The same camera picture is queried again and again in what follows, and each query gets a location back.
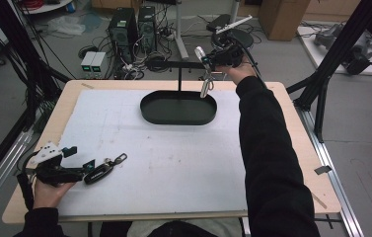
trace black oval tray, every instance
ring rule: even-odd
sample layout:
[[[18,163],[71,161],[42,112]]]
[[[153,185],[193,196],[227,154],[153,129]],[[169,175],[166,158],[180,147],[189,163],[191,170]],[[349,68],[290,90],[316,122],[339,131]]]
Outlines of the black oval tray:
[[[216,116],[217,104],[200,92],[155,91],[140,102],[143,117],[155,124],[204,125]]]

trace computer case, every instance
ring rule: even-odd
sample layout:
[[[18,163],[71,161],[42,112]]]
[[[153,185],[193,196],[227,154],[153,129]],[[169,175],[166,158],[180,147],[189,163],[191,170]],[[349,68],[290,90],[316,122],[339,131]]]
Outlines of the computer case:
[[[140,48],[142,52],[150,53],[157,50],[155,7],[139,8],[137,25],[139,29]]]
[[[108,27],[112,45],[117,55],[126,63],[134,61],[133,51],[138,41],[137,25],[133,8],[116,8]]]

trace hand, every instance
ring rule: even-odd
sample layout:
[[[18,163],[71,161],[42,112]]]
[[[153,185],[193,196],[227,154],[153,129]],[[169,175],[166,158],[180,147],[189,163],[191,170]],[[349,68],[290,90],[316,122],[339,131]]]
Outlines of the hand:
[[[35,204],[33,209],[41,207],[57,207],[65,196],[66,192],[71,189],[75,183],[66,183],[59,187],[44,184],[36,180],[35,184]]]
[[[242,62],[239,66],[217,66],[216,71],[221,71],[228,74],[235,85],[238,85],[242,81],[242,79],[248,76],[257,76],[256,71],[254,70],[253,66],[246,56],[242,58]]]

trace gray floor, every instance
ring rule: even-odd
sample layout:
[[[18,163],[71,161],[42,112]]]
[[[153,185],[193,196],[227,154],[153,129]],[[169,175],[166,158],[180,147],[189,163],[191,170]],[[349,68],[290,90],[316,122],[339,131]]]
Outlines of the gray floor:
[[[38,24],[56,17],[63,12],[55,11],[35,18]],[[183,29],[187,29],[197,19],[183,21]],[[103,17],[97,28],[91,28],[80,37],[67,38],[66,35],[53,34],[46,36],[46,41],[56,52],[63,63],[77,78],[82,78],[81,59],[78,50],[91,44],[95,37],[105,35],[109,21]],[[196,24],[189,33],[204,29],[203,24]],[[257,33],[262,42],[256,44],[252,54],[259,63],[260,71],[265,81],[279,81],[290,86],[311,75],[315,67],[299,39],[292,41],[269,41],[262,33]],[[208,39],[184,38],[190,60],[196,60],[193,50],[197,45],[209,49]],[[173,60],[179,58],[176,47]],[[55,69],[69,74],[53,57],[49,50],[47,58]],[[196,80],[202,71],[185,72],[186,80]],[[173,80],[177,78],[177,70],[173,72],[145,73],[143,80]],[[291,95],[297,98],[300,92]],[[0,142],[17,121],[25,108],[25,88],[8,63],[0,66]],[[372,236],[372,76],[347,76],[336,74],[329,85],[329,93],[324,121],[324,140],[333,158],[336,171],[348,195],[354,212],[365,236]],[[22,229],[21,225],[7,225],[1,220],[2,212],[8,203],[12,191],[16,187],[15,177],[10,176],[0,190],[0,236],[10,236]],[[94,224],[98,236],[100,223]],[[318,222],[323,236],[345,236],[343,227],[334,223],[333,228],[327,223]],[[63,226],[71,236],[87,236],[86,223],[67,223]]]

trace black jacket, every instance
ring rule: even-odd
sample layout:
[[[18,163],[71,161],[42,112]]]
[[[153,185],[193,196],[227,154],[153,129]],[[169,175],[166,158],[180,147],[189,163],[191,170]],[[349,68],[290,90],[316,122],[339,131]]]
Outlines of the black jacket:
[[[242,80],[236,92],[252,235],[319,236],[311,192],[303,184],[280,105],[256,77]],[[31,210],[17,236],[64,236],[57,217],[56,208]]]

